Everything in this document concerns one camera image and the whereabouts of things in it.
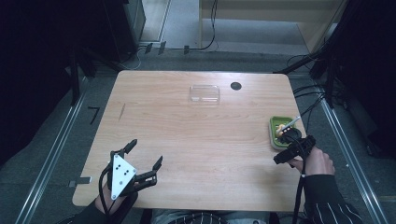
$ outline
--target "human arm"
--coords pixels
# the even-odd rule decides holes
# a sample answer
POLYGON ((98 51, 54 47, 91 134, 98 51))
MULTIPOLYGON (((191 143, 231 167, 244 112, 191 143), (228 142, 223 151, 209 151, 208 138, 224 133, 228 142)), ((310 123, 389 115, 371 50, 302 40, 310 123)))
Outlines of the human arm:
MULTIPOLYGON (((106 209, 110 214, 110 218, 115 218, 113 217, 113 215, 115 214, 116 211, 119 211, 119 208, 124 203, 127 197, 119 197, 116 201, 113 201, 111 199, 111 190, 108 189, 107 183, 105 183, 105 185, 102 187, 102 190, 106 203, 106 209)), ((100 196, 98 195, 95 198, 95 200, 93 200, 86 208, 84 208, 84 210, 81 213, 77 214, 74 217, 73 224, 79 224, 79 223, 105 224, 108 223, 108 221, 109 220, 106 216, 105 209, 102 205, 100 196)))
MULTIPOLYGON (((300 172, 303 169, 302 161, 291 160, 289 164, 300 172)), ((329 155, 313 147, 305 166, 306 217, 314 223, 362 223, 356 209, 338 191, 334 173, 329 155)))

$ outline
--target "hand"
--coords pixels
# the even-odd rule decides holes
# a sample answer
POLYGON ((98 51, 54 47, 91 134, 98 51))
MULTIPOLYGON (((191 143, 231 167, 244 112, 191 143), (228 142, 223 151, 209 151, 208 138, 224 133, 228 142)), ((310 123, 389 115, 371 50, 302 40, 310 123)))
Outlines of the hand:
MULTIPOLYGON (((290 160, 288 164, 296 167, 300 172, 303 170, 303 162, 290 160)), ((327 153, 321 149, 313 147, 311 153, 306 159, 305 175, 334 175, 335 169, 332 160, 327 153)))

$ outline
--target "wooden table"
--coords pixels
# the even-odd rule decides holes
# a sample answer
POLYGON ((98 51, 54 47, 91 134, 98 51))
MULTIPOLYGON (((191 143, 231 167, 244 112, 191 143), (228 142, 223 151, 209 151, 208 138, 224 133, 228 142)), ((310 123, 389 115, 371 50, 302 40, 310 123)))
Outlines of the wooden table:
MULTIPOLYGON (((122 71, 81 174, 92 182, 77 186, 73 203, 97 196, 110 151, 136 138, 125 159, 138 173, 160 156, 163 167, 158 184, 140 191, 134 207, 292 211, 299 173, 274 163, 269 120, 298 114, 284 75, 122 71), (231 89, 233 82, 242 89, 231 89), (219 86, 219 104, 190 102, 197 84, 219 86)), ((304 133, 301 121, 296 126, 304 133)))

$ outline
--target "clear plastic container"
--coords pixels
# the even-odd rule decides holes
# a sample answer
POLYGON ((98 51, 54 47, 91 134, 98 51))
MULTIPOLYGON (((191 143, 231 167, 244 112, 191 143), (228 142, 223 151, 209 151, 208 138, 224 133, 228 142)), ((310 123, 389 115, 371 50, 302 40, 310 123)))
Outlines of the clear plastic container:
POLYGON ((189 102, 195 105, 218 105, 220 88, 215 85, 192 85, 189 102))

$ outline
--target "black round hole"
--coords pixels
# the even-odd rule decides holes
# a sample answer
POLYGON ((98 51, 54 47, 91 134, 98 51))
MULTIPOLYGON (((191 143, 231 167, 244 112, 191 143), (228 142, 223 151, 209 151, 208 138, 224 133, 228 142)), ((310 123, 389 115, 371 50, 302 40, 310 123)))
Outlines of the black round hole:
POLYGON ((242 85, 239 82, 233 82, 231 83, 231 89, 235 90, 235 91, 239 91, 241 90, 242 85))

